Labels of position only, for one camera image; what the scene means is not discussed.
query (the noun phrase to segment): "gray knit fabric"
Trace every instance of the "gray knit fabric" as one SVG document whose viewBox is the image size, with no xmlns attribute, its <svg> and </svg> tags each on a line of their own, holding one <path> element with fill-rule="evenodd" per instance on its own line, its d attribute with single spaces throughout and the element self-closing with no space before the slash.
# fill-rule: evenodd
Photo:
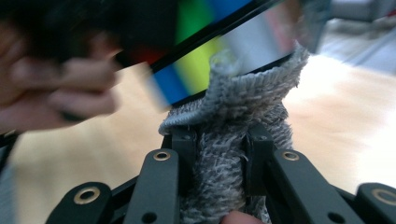
<svg viewBox="0 0 396 224">
<path fill-rule="evenodd" d="M 211 59 L 209 88 L 205 97 L 173 108 L 159 132 L 176 125 L 199 127 L 199 156 L 194 167 L 193 188 L 181 200 L 182 223 L 219 223 L 231 210 L 247 211 L 270 219 L 264 197 L 245 207 L 242 141 L 249 127 L 265 125 L 278 148 L 292 149 L 288 116 L 281 100 L 296 87 L 308 53 L 298 46 L 291 58 L 271 70 L 237 76 L 240 61 L 221 52 Z"/>
</svg>

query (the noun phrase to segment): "blue panel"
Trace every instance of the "blue panel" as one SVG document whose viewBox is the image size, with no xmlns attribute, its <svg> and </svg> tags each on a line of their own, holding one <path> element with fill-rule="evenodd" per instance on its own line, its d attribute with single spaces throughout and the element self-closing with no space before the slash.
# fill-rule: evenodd
<svg viewBox="0 0 396 224">
<path fill-rule="evenodd" d="M 212 6 L 216 14 L 215 21 L 220 21 L 251 2 L 251 0 L 206 0 L 206 2 Z"/>
<path fill-rule="evenodd" d="M 168 104 L 174 104 L 189 96 L 173 65 L 155 73 L 154 79 Z"/>
</svg>

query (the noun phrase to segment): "wooden floor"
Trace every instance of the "wooden floor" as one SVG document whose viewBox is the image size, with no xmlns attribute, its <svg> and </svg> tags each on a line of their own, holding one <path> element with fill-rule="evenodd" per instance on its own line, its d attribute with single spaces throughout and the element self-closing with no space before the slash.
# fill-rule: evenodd
<svg viewBox="0 0 396 224">
<path fill-rule="evenodd" d="M 43 223 L 71 188 L 101 181 L 115 188 L 138 174 L 159 147 L 166 113 L 142 88 L 139 67 L 123 71 L 116 114 L 73 128 L 25 134 L 12 157 L 19 223 Z M 295 148 L 331 184 L 354 192 L 362 182 L 396 188 L 396 78 L 317 56 L 284 101 Z"/>
</svg>

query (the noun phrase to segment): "hand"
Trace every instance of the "hand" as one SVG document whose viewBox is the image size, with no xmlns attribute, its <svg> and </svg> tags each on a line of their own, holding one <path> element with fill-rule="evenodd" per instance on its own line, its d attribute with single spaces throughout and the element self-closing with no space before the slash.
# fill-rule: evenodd
<svg viewBox="0 0 396 224">
<path fill-rule="evenodd" d="M 255 217 L 238 211 L 232 211 L 223 218 L 220 224 L 264 224 Z"/>
<path fill-rule="evenodd" d="M 0 34 L 0 133 L 79 123 L 62 113 L 88 119 L 115 111 L 111 88 L 120 68 L 110 60 L 114 48 L 105 34 L 90 39 L 90 58 L 63 64 L 26 56 L 28 40 L 6 22 Z"/>
</svg>

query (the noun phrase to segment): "metal rivet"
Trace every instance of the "metal rivet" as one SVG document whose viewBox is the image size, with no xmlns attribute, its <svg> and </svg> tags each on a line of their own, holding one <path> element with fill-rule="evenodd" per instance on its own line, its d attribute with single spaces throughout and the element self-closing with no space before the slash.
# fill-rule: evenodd
<svg viewBox="0 0 396 224">
<path fill-rule="evenodd" d="M 386 189 L 373 189 L 372 194 L 380 202 L 396 206 L 396 194 Z"/>
<path fill-rule="evenodd" d="M 283 158 L 288 161 L 297 161 L 300 159 L 300 156 L 294 152 L 286 151 L 282 154 Z"/>
<path fill-rule="evenodd" d="M 74 202 L 76 204 L 87 204 L 95 201 L 100 195 L 100 190 L 97 187 L 87 187 L 77 192 Z"/>
<path fill-rule="evenodd" d="M 169 160 L 169 158 L 171 158 L 171 154 L 169 154 L 168 152 L 165 152 L 165 151 L 157 152 L 154 155 L 154 160 L 156 160 L 156 161 L 167 161 L 167 160 Z"/>
</svg>

